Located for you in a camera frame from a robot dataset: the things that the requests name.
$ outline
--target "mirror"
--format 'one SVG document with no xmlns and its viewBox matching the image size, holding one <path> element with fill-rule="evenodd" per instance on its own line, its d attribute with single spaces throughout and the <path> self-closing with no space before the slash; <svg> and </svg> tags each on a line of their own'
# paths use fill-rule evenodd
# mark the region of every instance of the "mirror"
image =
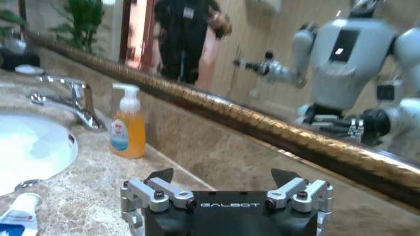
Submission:
<svg viewBox="0 0 420 236">
<path fill-rule="evenodd" d="M 420 163 L 419 31 L 400 37 L 419 0 L 39 0 L 27 19 L 88 53 Z"/>
</svg>

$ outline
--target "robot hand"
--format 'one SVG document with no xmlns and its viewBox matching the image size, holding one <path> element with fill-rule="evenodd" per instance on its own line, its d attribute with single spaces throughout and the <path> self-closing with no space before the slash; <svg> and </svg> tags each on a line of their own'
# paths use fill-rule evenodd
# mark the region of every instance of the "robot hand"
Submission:
<svg viewBox="0 0 420 236">
<path fill-rule="evenodd" d="M 319 129 L 335 137 L 351 138 L 359 142 L 376 146 L 382 143 L 380 137 L 387 135 L 391 130 L 391 121 L 384 110 L 368 110 L 355 117 L 344 119 L 319 119 L 322 123 Z"/>
</svg>

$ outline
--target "sink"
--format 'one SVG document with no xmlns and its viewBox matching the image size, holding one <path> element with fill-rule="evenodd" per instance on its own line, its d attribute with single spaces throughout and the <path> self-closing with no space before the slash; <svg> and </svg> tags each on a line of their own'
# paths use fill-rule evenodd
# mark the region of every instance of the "sink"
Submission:
<svg viewBox="0 0 420 236">
<path fill-rule="evenodd" d="M 78 151 L 75 136 L 51 119 L 0 113 L 0 196 L 60 173 Z"/>
</svg>

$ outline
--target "bottle label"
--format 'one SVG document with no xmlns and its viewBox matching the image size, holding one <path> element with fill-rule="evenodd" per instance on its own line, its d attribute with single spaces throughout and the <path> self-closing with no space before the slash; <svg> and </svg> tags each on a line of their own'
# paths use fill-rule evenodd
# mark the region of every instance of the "bottle label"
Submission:
<svg viewBox="0 0 420 236">
<path fill-rule="evenodd" d="M 111 144 L 119 151 L 128 148 L 128 131 L 124 122 L 116 119 L 111 125 Z"/>
</svg>

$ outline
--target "faucet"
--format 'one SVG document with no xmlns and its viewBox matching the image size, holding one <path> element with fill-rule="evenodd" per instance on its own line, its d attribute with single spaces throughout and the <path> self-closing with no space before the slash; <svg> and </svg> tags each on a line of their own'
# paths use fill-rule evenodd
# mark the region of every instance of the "faucet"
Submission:
<svg viewBox="0 0 420 236">
<path fill-rule="evenodd" d="M 83 81 L 68 77 L 59 76 L 38 76 L 38 80 L 46 83 L 62 83 L 67 85 L 72 93 L 72 98 L 67 98 L 59 95 L 40 95 L 38 92 L 27 95 L 27 98 L 36 105 L 48 105 L 71 111 L 79 119 L 83 121 L 87 129 L 94 132 L 106 131 L 106 125 L 98 118 L 94 101 L 92 101 L 92 89 L 90 84 Z"/>
</svg>

